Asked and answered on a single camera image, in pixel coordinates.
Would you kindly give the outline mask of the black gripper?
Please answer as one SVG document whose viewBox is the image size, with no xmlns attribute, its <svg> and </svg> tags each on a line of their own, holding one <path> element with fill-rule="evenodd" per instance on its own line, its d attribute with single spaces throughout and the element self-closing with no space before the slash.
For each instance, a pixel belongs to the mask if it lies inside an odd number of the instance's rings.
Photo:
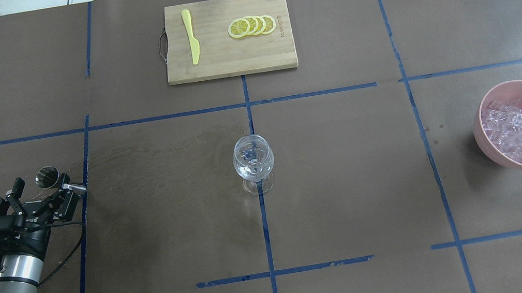
<svg viewBox="0 0 522 293">
<path fill-rule="evenodd" d="M 82 196 L 87 193 L 86 186 L 74 184 L 67 173 L 60 173 L 57 179 L 44 179 L 45 188 L 56 188 L 54 198 L 41 201 L 21 203 L 21 197 L 25 189 L 25 181 L 16 178 L 12 188 L 7 192 L 8 201 L 13 212 L 24 216 L 24 227 L 17 235 L 9 239 L 15 244 L 17 239 L 25 236 L 31 237 L 38 234 L 49 234 L 54 228 L 74 226 L 73 213 Z"/>
</svg>

